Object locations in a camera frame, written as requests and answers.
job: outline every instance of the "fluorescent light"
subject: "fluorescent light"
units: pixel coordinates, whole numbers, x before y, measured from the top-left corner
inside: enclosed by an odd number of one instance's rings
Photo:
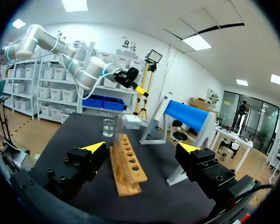
[[[239,85],[248,86],[248,82],[246,80],[236,79],[236,81]]]
[[[26,23],[24,23],[22,20],[20,19],[17,19],[16,21],[13,22],[13,26],[16,27],[16,28],[21,28],[23,26],[25,26]]]
[[[277,75],[272,74],[271,82],[272,82],[272,83],[277,83],[277,84],[280,85],[280,76],[277,76]]]
[[[200,35],[195,35],[182,41],[184,41],[194,50],[204,50],[211,48],[211,46]]]
[[[88,11],[87,0],[62,0],[67,12]]]

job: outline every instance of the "black table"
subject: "black table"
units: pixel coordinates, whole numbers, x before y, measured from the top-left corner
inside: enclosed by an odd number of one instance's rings
[[[85,147],[105,141],[107,147],[113,138],[102,135],[104,117],[72,114],[56,131],[35,169],[46,173],[47,168],[66,157],[73,147]],[[110,159],[106,159],[92,182],[86,182],[78,195],[67,203],[100,217],[135,222],[169,221],[193,223],[204,218],[215,205],[207,198],[196,182],[185,180],[168,186],[166,179],[178,166],[175,146],[140,145],[143,130],[126,130],[139,162],[147,175],[141,183],[142,193],[119,197],[117,194]],[[157,137],[154,130],[150,136]]]

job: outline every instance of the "robotic arm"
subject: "robotic arm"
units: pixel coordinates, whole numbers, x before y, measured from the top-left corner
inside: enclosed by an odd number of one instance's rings
[[[73,59],[77,52],[73,46],[58,40],[36,24],[28,28],[23,39],[8,44],[0,51],[0,62],[6,64],[16,58],[29,59],[37,45],[54,54],[60,54],[62,59],[59,63],[64,64],[77,85],[84,90],[91,90],[101,75],[110,74],[106,78],[112,82],[118,82],[126,88],[132,87],[140,94],[148,96],[148,93],[134,82],[139,73],[136,68],[130,68],[125,72],[116,64],[106,63],[97,57],[91,57],[84,68],[78,60]]]

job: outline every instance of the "clear liquid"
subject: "clear liquid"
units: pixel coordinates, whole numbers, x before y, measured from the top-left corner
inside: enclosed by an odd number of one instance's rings
[[[114,127],[113,126],[104,126],[103,127],[103,135],[105,137],[112,137],[114,134]]]

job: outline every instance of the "blue roller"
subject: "blue roller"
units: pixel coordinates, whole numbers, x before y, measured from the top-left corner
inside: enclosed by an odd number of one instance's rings
[[[208,112],[171,100],[165,110],[165,114],[199,132]]]

